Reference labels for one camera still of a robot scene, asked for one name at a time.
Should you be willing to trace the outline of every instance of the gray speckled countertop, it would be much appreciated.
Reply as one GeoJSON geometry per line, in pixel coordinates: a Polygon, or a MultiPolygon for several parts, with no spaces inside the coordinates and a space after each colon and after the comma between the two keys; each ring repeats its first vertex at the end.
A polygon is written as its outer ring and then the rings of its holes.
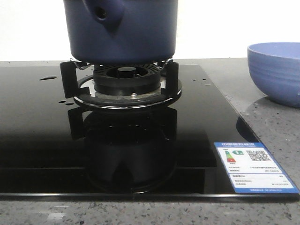
{"type": "MultiPolygon", "coordinates": [[[[247,59],[199,64],[300,187],[300,109],[269,101],[251,81],[247,59]]],[[[37,62],[37,65],[58,62],[37,62]]],[[[11,66],[24,62],[11,62],[11,66]]],[[[202,202],[0,202],[0,225],[300,225],[300,204],[202,202]]]]}

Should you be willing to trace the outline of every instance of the qr code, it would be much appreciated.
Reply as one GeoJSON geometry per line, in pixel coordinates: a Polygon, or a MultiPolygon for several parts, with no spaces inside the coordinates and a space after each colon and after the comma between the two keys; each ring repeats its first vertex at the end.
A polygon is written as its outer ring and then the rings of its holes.
{"type": "Polygon", "coordinates": [[[252,161],[271,161],[265,151],[247,151],[252,161]]]}

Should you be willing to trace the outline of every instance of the burner cap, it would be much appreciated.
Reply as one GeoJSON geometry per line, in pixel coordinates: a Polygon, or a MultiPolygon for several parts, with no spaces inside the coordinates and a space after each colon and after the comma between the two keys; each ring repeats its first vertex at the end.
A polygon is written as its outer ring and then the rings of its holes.
{"type": "Polygon", "coordinates": [[[120,67],[118,68],[118,78],[132,78],[136,77],[135,67],[120,67]]]}
{"type": "Polygon", "coordinates": [[[106,95],[140,95],[160,87],[160,70],[153,64],[95,66],[93,78],[95,90],[106,95]]]}

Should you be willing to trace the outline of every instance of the energy efficiency label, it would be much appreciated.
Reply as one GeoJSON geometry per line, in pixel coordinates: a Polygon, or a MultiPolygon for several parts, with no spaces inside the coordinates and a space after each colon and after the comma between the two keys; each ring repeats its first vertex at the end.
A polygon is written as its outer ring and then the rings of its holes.
{"type": "Polygon", "coordinates": [[[262,143],[216,142],[236,193],[299,193],[262,143]]]}

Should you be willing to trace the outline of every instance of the burner ring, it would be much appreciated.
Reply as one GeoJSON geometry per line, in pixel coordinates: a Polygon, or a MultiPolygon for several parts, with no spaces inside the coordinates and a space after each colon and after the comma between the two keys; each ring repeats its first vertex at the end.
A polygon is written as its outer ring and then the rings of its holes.
{"type": "Polygon", "coordinates": [[[93,76],[85,77],[78,81],[79,87],[89,87],[89,94],[81,94],[74,97],[74,101],[83,107],[89,109],[138,109],[148,108],[160,105],[169,105],[175,102],[181,96],[181,82],[178,80],[177,95],[167,97],[161,94],[161,89],[165,87],[165,78],[160,80],[160,87],[150,93],[137,95],[136,98],[131,96],[111,96],[98,93],[94,89],[93,76]]]}

